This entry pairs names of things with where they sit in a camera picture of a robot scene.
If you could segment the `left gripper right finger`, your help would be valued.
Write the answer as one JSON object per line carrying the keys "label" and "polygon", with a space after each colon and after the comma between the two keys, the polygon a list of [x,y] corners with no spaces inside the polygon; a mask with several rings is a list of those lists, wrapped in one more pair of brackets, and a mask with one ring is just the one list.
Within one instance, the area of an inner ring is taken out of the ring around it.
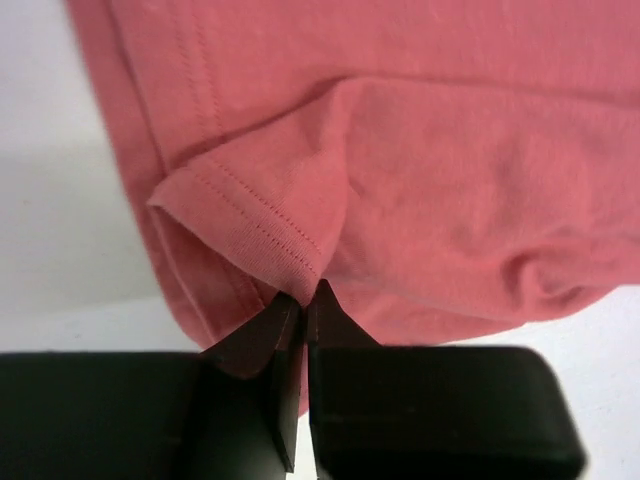
{"label": "left gripper right finger", "polygon": [[559,381],[513,346],[384,346],[321,281],[306,310],[322,479],[577,479],[587,455]]}

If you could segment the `salmon pink t shirt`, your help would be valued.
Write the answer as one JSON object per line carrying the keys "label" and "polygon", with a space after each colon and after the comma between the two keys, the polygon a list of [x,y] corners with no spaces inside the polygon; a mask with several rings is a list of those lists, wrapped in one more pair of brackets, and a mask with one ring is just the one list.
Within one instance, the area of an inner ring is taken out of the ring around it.
{"label": "salmon pink t shirt", "polygon": [[321,279],[440,343],[639,280],[635,1],[72,1],[126,193],[209,346]]}

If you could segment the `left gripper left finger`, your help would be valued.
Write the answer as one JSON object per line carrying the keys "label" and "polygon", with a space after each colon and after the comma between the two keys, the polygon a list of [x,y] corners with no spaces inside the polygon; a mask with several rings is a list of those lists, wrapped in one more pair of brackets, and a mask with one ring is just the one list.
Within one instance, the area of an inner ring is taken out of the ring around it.
{"label": "left gripper left finger", "polygon": [[295,464],[300,307],[215,346],[1,358],[5,479],[282,479]]}

